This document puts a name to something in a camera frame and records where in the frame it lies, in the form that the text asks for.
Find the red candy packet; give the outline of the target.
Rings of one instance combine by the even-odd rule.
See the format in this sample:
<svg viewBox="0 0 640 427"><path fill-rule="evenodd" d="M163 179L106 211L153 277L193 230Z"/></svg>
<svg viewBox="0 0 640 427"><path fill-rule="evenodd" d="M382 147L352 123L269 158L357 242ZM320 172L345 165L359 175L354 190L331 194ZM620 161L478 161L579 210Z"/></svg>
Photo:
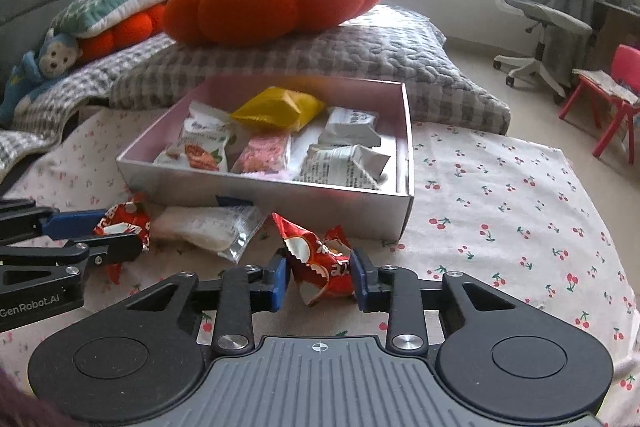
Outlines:
<svg viewBox="0 0 640 427"><path fill-rule="evenodd" d="M322 300L348 298L354 293L350 274L352 246L341 225L320 236L279 213L271 213L271 218L306 306L314 306Z"/></svg>
<svg viewBox="0 0 640 427"><path fill-rule="evenodd" d="M122 265L137 260L150 246L151 217L145 208L144 197L136 193L127 200L108 208L103 217L93 228L97 236L135 235L137 239L124 242L125 252L119 262L110 261L106 266L106 274L111 283L118 285Z"/></svg>

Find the clear rice cracker packet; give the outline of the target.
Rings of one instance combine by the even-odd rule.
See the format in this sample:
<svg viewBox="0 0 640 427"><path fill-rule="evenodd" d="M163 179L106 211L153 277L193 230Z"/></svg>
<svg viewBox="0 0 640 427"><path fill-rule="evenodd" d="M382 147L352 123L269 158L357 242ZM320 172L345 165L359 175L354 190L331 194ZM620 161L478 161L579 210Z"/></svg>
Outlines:
<svg viewBox="0 0 640 427"><path fill-rule="evenodd" d="M151 220L151 239L188 243L239 263L266 220L255 206L166 207Z"/></svg>

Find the white text snack packet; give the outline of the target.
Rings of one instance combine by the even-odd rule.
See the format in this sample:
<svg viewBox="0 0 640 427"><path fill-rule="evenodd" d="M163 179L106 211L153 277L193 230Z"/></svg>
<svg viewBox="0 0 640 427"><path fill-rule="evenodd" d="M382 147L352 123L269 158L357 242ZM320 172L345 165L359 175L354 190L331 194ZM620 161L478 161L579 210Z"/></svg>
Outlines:
<svg viewBox="0 0 640 427"><path fill-rule="evenodd" d="M364 145L308 147L295 181L378 191L390 160Z"/></svg>

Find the pink peach oolong snack bar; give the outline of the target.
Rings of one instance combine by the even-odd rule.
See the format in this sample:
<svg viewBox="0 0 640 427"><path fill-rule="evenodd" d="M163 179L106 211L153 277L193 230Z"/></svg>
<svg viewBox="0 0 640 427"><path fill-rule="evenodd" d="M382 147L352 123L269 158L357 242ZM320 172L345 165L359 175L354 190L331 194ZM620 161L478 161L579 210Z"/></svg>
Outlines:
<svg viewBox="0 0 640 427"><path fill-rule="evenodd" d="M288 169L291 135L288 133L252 136L232 166L233 173L279 173Z"/></svg>

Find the white tomato snack packet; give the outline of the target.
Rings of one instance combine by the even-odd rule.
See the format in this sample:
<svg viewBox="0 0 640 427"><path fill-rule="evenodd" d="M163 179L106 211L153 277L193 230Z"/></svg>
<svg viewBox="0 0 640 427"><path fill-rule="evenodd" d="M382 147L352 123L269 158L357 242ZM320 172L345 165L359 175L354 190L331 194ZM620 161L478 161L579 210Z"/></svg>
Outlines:
<svg viewBox="0 0 640 427"><path fill-rule="evenodd" d="M227 146L236 140L230 115L192 101L178 139L153 160L154 165L213 172L228 172Z"/></svg>

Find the white monkey logo snack pack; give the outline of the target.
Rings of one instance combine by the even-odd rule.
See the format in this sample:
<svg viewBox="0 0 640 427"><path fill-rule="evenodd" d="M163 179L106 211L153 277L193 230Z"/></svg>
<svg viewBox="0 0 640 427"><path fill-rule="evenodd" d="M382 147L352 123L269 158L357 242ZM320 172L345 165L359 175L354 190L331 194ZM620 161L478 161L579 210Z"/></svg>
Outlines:
<svg viewBox="0 0 640 427"><path fill-rule="evenodd" d="M346 107L331 107L319 143L333 146L363 145L377 147L382 143L376 132L378 113Z"/></svg>

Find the yellow orange snack pouch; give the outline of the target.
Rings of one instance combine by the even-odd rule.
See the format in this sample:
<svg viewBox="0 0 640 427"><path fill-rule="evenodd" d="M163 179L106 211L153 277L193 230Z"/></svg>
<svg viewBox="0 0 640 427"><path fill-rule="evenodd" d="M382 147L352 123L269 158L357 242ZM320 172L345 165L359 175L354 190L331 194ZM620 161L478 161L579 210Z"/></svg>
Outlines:
<svg viewBox="0 0 640 427"><path fill-rule="evenodd" d="M256 133L299 132L326 108L315 96L269 87L231 114L231 118Z"/></svg>

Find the cherry print cloth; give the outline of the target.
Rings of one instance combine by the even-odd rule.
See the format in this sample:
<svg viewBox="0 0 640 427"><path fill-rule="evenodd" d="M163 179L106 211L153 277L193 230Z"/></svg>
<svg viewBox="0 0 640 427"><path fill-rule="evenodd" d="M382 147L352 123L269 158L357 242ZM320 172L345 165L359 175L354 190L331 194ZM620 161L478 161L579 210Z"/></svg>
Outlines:
<svg viewBox="0 0 640 427"><path fill-rule="evenodd" d="M6 197L61 210L106 208L128 199L116 157L163 110L102 109L35 162ZM639 310L612 236L560 150L440 124L413 125L414 202L398 243L349 237L377 265L401 265L421 279L462 271L597 337L614 363L599 417L639 426ZM180 271L213 279L230 265L191 246L152 246L111 280L90 274L85 308L1 333L1 368L23 389L32 349L91 312ZM280 312L254 315L262 335L386 334L386 315L354 300L307 307L295 284Z"/></svg>

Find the pink silver cardboard box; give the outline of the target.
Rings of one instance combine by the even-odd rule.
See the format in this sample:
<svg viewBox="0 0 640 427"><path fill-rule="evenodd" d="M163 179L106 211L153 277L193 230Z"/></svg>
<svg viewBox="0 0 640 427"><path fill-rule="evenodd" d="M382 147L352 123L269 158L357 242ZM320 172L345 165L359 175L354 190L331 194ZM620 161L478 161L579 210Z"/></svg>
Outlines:
<svg viewBox="0 0 640 427"><path fill-rule="evenodd" d="M303 227L396 241L414 199L406 88L331 77L218 76L117 159L167 207L239 202Z"/></svg>

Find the blue monkey plush toy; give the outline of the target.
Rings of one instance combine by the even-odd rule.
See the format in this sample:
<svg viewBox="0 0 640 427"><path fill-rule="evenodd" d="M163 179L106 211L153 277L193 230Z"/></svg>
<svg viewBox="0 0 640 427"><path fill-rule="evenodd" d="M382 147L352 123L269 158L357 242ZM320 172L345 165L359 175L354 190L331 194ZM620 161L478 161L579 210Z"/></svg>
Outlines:
<svg viewBox="0 0 640 427"><path fill-rule="evenodd" d="M1 103L1 127L8 129L14 117L23 114L43 92L64 79L82 51L75 37L55 34L50 28L38 52L26 52L11 70Z"/></svg>

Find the small orange pumpkin cushion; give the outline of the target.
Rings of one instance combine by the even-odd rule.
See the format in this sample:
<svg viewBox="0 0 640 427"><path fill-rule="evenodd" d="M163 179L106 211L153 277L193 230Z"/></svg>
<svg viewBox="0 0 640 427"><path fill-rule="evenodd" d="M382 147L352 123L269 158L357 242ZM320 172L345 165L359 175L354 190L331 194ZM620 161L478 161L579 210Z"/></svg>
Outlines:
<svg viewBox="0 0 640 427"><path fill-rule="evenodd" d="M163 3L131 15L112 28L95 37L79 39L81 49L79 64L86 64L106 57L117 51L127 49L146 39L160 34L164 30L163 18L166 5Z"/></svg>

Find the dark grey sofa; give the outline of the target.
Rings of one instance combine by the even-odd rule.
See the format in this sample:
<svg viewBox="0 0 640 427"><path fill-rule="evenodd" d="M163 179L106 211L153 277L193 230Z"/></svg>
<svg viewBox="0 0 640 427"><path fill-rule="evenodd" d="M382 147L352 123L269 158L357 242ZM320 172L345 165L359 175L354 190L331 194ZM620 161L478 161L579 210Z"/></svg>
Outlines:
<svg viewBox="0 0 640 427"><path fill-rule="evenodd" d="M1 91L11 69L36 50L52 20L75 0L1 0Z"/></svg>

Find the green white leaf pillow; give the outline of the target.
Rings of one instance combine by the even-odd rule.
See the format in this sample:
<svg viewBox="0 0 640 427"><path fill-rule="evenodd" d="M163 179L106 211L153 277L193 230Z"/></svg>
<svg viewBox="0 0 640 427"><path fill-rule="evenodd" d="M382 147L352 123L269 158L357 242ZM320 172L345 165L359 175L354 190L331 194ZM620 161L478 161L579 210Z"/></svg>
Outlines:
<svg viewBox="0 0 640 427"><path fill-rule="evenodd" d="M55 15L55 34L88 39L102 34L126 18L167 0L75 0Z"/></svg>

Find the grey checkered quilt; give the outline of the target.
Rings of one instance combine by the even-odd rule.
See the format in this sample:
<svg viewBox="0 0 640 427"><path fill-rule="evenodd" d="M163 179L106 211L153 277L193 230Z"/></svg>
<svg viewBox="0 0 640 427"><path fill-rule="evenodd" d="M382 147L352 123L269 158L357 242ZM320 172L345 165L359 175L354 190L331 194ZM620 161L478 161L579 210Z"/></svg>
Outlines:
<svg viewBox="0 0 640 427"><path fill-rule="evenodd" d="M403 82L413 118L506 133L509 106L463 75L445 42L426 16L388 4L321 34L258 48L188 48L160 34L79 67L37 98L1 133L1 172L57 147L66 122L93 100L118 109L168 107L206 78L235 74Z"/></svg>

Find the red pink child chair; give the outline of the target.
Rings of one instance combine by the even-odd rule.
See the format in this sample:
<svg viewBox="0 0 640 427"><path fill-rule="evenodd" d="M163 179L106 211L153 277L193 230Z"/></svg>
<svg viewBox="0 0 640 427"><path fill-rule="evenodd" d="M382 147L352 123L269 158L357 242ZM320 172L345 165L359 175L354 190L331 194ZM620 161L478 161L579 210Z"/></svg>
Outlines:
<svg viewBox="0 0 640 427"><path fill-rule="evenodd" d="M615 109L615 113L594 147L592 156L599 158L620 126L626 124L628 162L634 165L636 160L634 121L639 116L639 50L620 44L613 56L611 72L574 68L572 74L577 78L578 83L562 105L559 118L564 120L579 95L586 91L590 95L593 122L600 129L601 121L596 101L600 98L610 104Z"/></svg>

